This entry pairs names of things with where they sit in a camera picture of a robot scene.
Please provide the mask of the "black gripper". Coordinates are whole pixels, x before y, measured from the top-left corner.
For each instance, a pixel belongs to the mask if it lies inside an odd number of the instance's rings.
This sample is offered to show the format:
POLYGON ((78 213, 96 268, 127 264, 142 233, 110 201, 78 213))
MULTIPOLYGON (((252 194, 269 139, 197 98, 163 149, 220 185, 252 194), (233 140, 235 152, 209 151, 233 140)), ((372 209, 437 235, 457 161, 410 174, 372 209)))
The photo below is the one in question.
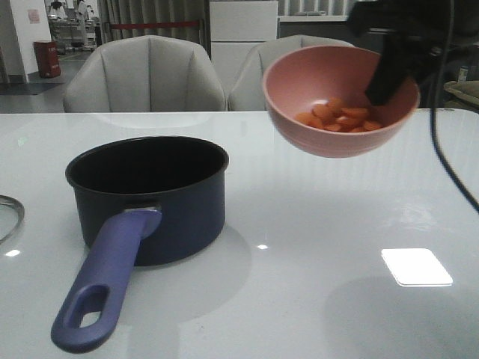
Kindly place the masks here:
POLYGON ((478 42, 477 1, 357 1, 347 27, 359 37, 382 35, 379 62, 365 90, 385 105, 408 76, 422 80, 439 62, 469 55, 478 42))

